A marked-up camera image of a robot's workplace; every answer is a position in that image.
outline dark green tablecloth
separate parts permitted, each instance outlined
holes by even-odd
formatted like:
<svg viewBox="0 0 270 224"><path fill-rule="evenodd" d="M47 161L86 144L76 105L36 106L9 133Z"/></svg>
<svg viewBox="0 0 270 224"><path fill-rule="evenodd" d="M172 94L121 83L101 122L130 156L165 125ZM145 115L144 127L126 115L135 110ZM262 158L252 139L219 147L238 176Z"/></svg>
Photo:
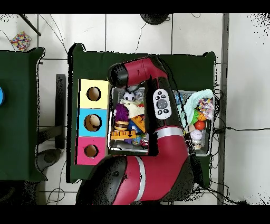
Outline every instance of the dark green tablecloth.
<svg viewBox="0 0 270 224"><path fill-rule="evenodd" d="M69 51L69 91L68 107L69 128L67 137L71 136L71 142L67 160L67 173L70 171L70 181L77 179L87 179L92 170L89 165L74 164L75 136L76 136L76 110L78 98L78 79L107 80L108 68L115 64L129 61L135 58L144 57L146 54L124 54L113 52L85 52L82 44L75 44ZM202 56L174 54L160 55L171 68L173 77L177 83L178 90L200 91L206 88L214 89L214 62L215 54L213 52L205 53ZM171 76L169 81L172 89L176 89ZM208 186L209 180L209 156L199 157L201 160L202 172L205 186Z"/></svg>
<svg viewBox="0 0 270 224"><path fill-rule="evenodd" d="M42 181L35 167L37 143L37 62L44 52L0 51L0 180Z"/></svg>

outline red robot arm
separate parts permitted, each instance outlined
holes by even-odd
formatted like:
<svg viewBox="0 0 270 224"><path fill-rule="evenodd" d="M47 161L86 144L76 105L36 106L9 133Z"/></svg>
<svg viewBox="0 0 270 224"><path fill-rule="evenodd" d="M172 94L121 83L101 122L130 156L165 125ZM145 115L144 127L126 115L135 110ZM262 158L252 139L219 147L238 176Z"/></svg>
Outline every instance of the red robot arm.
<svg viewBox="0 0 270 224"><path fill-rule="evenodd" d="M157 57L113 65L109 82L118 88L145 86L148 156L116 156L97 165L84 203L130 204L134 201L178 201L193 187L193 173L168 75Z"/></svg>

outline pink block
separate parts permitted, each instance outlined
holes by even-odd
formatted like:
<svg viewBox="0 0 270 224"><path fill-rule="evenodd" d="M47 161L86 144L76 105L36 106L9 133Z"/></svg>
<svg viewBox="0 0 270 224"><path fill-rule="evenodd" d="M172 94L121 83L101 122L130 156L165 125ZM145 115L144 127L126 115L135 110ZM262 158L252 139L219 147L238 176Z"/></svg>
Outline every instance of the pink block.
<svg viewBox="0 0 270 224"><path fill-rule="evenodd" d="M88 145L95 145L98 148L98 154L95 157L88 157L84 149ZM105 157L105 137L79 137L77 147L77 165L97 165Z"/></svg>

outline orange toy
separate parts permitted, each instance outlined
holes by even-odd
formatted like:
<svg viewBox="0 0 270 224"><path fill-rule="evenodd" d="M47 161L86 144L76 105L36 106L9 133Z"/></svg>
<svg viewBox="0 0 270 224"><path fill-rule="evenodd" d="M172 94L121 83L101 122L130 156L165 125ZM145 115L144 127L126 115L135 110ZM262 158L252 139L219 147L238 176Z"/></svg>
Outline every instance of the orange toy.
<svg viewBox="0 0 270 224"><path fill-rule="evenodd" d="M131 120L145 133L146 128L144 125L144 120L142 120L141 116L132 117Z"/></svg>
<svg viewBox="0 0 270 224"><path fill-rule="evenodd" d="M125 131L118 131L118 132L111 132L111 139L112 140L122 140L122 139L130 139L136 138L136 132L132 130L129 134L128 130Z"/></svg>
<svg viewBox="0 0 270 224"><path fill-rule="evenodd" d="M199 117L197 119L203 122L204 120L206 120L206 117L203 113L199 112Z"/></svg>

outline red ball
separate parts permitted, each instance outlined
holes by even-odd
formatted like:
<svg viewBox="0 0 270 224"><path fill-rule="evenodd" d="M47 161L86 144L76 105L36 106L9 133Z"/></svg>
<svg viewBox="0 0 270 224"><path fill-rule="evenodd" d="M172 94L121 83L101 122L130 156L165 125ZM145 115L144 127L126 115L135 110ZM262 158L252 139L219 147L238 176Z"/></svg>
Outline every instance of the red ball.
<svg viewBox="0 0 270 224"><path fill-rule="evenodd" d="M195 129L203 130L205 128L205 123L199 120L194 124L194 127Z"/></svg>

